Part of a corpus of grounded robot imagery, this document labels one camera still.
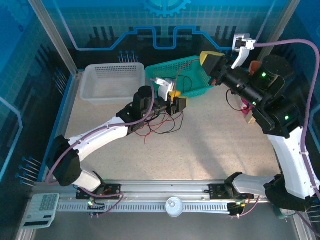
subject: white round cap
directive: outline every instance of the white round cap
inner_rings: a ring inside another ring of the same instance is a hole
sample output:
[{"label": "white round cap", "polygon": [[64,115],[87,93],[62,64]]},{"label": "white round cap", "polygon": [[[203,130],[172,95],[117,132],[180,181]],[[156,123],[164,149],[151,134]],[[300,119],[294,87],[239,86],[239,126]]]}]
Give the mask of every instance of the white round cap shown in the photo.
[{"label": "white round cap", "polygon": [[165,203],[165,210],[170,217],[176,218],[184,211],[184,204],[178,197],[171,197]]}]

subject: white plastic basket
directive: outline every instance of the white plastic basket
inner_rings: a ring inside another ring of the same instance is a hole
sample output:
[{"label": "white plastic basket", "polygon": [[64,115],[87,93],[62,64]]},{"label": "white plastic basket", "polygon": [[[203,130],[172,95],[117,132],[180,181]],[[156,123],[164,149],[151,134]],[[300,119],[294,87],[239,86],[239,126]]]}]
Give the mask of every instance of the white plastic basket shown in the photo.
[{"label": "white plastic basket", "polygon": [[145,66],[139,62],[94,64],[85,68],[80,98],[94,105],[128,104],[145,85]]}]

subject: calculator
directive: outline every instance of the calculator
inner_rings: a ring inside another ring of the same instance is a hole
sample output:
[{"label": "calculator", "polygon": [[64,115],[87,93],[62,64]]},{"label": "calculator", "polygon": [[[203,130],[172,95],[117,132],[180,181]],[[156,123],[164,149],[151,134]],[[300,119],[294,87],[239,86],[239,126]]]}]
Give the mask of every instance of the calculator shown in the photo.
[{"label": "calculator", "polygon": [[21,228],[43,229],[50,227],[56,216],[59,196],[59,193],[33,195],[21,223]]}]

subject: cable tie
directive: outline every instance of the cable tie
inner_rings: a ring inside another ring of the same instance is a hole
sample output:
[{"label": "cable tie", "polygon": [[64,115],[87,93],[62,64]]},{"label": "cable tie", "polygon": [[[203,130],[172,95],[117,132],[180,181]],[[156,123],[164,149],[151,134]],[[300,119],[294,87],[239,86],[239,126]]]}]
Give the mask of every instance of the cable tie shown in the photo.
[{"label": "cable tie", "polygon": [[304,152],[300,152],[300,155],[306,155],[306,156],[309,156],[309,152],[308,151],[304,151]]}]

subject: white table surface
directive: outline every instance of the white table surface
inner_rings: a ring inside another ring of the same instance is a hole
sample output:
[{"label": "white table surface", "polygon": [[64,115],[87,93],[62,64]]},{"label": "white table surface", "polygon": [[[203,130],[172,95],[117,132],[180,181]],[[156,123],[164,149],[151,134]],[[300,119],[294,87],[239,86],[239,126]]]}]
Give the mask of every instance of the white table surface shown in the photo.
[{"label": "white table surface", "polygon": [[[221,180],[235,172],[274,176],[279,167],[273,147],[261,128],[247,124],[241,112],[225,99],[227,88],[217,86],[189,99],[181,130],[151,134],[133,133],[89,155],[81,165],[107,180]],[[77,136],[109,121],[125,104],[92,105],[78,91],[66,137]],[[238,96],[229,95],[237,108]],[[171,128],[166,123],[161,130]]]}]

